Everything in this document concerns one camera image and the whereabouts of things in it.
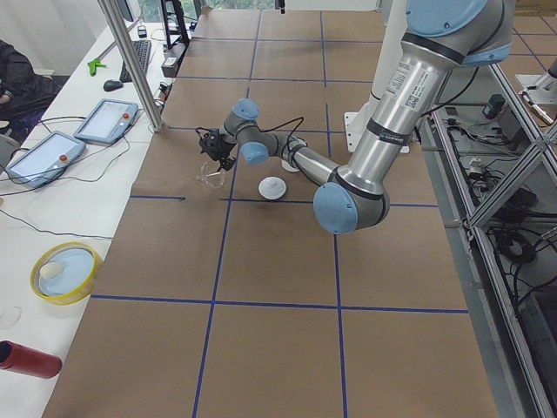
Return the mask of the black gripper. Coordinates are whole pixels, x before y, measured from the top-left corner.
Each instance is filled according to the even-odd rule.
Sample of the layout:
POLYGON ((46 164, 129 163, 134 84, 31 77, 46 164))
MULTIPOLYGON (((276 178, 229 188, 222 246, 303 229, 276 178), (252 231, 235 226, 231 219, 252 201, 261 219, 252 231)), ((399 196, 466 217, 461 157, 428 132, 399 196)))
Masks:
POLYGON ((204 135, 204 152, 216 162, 219 168, 230 171, 236 163, 236 159, 231 156, 231 152, 236 146, 228 142, 226 136, 219 132, 207 132, 204 135))

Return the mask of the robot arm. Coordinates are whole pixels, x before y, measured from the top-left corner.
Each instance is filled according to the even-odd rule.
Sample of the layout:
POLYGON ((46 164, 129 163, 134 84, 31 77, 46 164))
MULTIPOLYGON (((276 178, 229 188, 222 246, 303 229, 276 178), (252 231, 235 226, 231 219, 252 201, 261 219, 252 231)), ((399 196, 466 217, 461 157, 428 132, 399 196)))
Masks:
POLYGON ((388 214, 384 179, 425 116, 446 75, 459 66, 496 64, 507 58, 514 1, 409 1, 401 57, 377 104, 366 104, 347 126, 359 134, 348 163, 338 165, 301 138, 259 128, 259 109, 241 98, 217 129, 199 128, 201 151, 230 170, 238 148, 257 165, 281 158, 318 185, 313 211, 332 234, 375 226, 388 214))

